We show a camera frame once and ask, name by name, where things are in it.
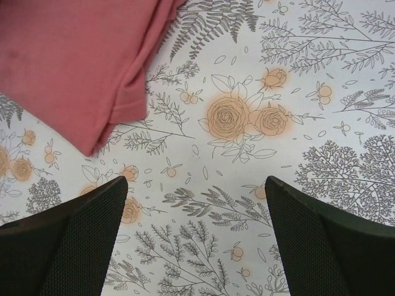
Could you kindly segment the pink t shirt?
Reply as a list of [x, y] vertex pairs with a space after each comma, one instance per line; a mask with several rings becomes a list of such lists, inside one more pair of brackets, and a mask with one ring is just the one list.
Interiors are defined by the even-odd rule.
[[1, 92], [86, 156], [146, 116], [146, 72], [181, 1], [2, 1]]

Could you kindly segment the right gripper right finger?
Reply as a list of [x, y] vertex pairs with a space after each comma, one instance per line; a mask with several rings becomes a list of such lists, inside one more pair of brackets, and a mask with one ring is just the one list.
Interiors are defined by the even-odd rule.
[[394, 227], [269, 176], [265, 193], [291, 295], [394, 295]]

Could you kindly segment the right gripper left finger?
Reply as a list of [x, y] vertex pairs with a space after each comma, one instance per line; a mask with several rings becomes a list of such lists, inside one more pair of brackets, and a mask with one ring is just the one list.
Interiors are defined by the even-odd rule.
[[1, 226], [1, 295], [101, 295], [126, 178]]

